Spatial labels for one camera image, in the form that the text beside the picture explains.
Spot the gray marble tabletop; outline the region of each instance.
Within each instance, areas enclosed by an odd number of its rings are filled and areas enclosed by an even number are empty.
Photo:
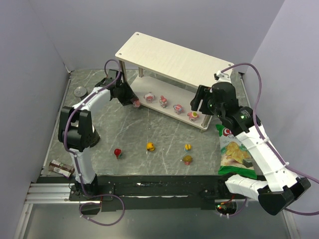
[[[138,70],[127,70],[128,82],[131,83],[137,75]],[[144,75],[196,92],[196,89],[158,74],[144,71]],[[103,70],[72,72],[64,105],[72,106],[77,103],[73,95],[76,87],[84,86],[91,92],[94,85],[104,77]],[[240,105],[247,106],[240,75],[233,72],[231,80]],[[114,99],[93,118],[93,125],[101,137],[99,143],[91,148],[93,168],[98,175],[216,175],[221,159],[219,136],[215,127],[218,123],[219,119],[213,117],[208,130],[201,133],[198,128],[149,108],[123,107]],[[153,142],[156,150],[147,153],[147,142]],[[184,151],[186,143],[192,145],[189,152]],[[113,153],[115,148],[120,148],[123,152],[123,156],[118,160]],[[193,158],[189,166],[181,162],[186,155]],[[52,160],[72,165],[70,155],[57,139],[57,130],[54,132],[54,140],[42,176],[60,176],[48,171],[49,162]],[[257,174],[261,174],[256,165],[255,169]]]

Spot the small package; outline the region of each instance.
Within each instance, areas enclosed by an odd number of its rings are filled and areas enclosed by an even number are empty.
[[[56,160],[52,160],[49,164],[49,171],[62,174],[66,178],[70,178],[74,173],[75,169],[73,166],[61,163]]]
[[[218,174],[234,172],[244,177],[256,179],[253,158],[247,148],[224,126],[217,124],[221,152]]]

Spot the white shelf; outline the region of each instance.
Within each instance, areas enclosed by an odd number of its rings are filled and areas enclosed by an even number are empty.
[[[134,91],[134,93],[139,97],[141,105],[146,106],[152,110],[161,112],[177,120],[183,121],[199,129],[207,130],[207,127],[203,128],[201,126],[205,115],[198,112],[199,118],[195,122],[191,122],[187,116],[187,113],[191,112],[190,102],[195,97],[195,93],[192,93],[190,91],[184,90],[182,88],[165,83],[163,81],[157,80],[149,76],[137,76],[131,84],[131,88]],[[152,103],[147,103],[144,99],[144,95],[148,92],[152,92],[155,95],[155,100]],[[167,98],[168,102],[167,107],[164,109],[160,106],[159,103],[160,96],[162,95],[165,98]],[[173,105],[177,104],[182,105],[184,109],[184,112],[180,115],[175,114],[173,109]]]
[[[174,81],[197,88],[216,83],[214,73],[233,63],[135,32],[115,56]]]

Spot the white wall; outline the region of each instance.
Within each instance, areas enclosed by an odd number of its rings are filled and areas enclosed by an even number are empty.
[[[27,0],[1,0],[0,22],[0,232],[10,239],[40,174],[67,72]]]
[[[257,110],[266,132],[293,168],[319,175],[319,3],[286,0],[252,63],[263,78]],[[248,70],[245,85],[251,103],[258,82]],[[319,187],[312,187],[292,209],[314,212]],[[319,216],[295,216],[303,239],[319,237]]]
[[[136,31],[226,61],[251,62],[284,0],[30,2],[74,70],[101,69]]]

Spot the green chip bag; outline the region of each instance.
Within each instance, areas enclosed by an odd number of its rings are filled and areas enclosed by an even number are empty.
[[[221,163],[218,174],[234,172],[241,176],[256,179],[253,158],[247,148],[224,126],[217,124],[219,131]]]

